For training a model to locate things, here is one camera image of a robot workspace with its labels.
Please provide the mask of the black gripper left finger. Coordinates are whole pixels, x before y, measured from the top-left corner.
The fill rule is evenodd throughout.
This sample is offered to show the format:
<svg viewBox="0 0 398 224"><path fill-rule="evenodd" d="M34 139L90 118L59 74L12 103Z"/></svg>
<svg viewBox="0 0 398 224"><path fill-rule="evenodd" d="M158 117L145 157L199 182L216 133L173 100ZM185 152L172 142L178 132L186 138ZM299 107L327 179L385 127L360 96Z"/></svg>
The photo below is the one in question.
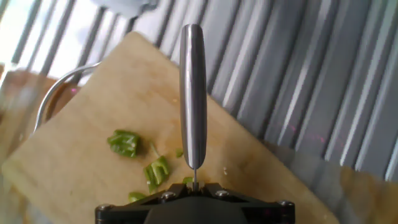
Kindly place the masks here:
<svg viewBox="0 0 398 224"><path fill-rule="evenodd" d="M172 184L169 189L142 198L127 205L108 203L95 208L95 224L145 223L149 212L158 205L189 195L185 184Z"/></svg>

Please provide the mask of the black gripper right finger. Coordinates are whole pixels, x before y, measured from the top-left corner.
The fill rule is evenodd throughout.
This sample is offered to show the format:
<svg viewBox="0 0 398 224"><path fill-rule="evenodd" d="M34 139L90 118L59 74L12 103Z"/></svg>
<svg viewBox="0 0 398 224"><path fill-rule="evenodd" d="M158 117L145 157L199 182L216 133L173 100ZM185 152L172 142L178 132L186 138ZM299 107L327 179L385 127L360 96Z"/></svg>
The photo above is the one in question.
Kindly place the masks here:
<svg viewBox="0 0 398 224"><path fill-rule="evenodd" d="M237 206L248 223L295 223L295 204L291 201L265 202L216 183L205 184L201 191L203 196Z"/></svg>

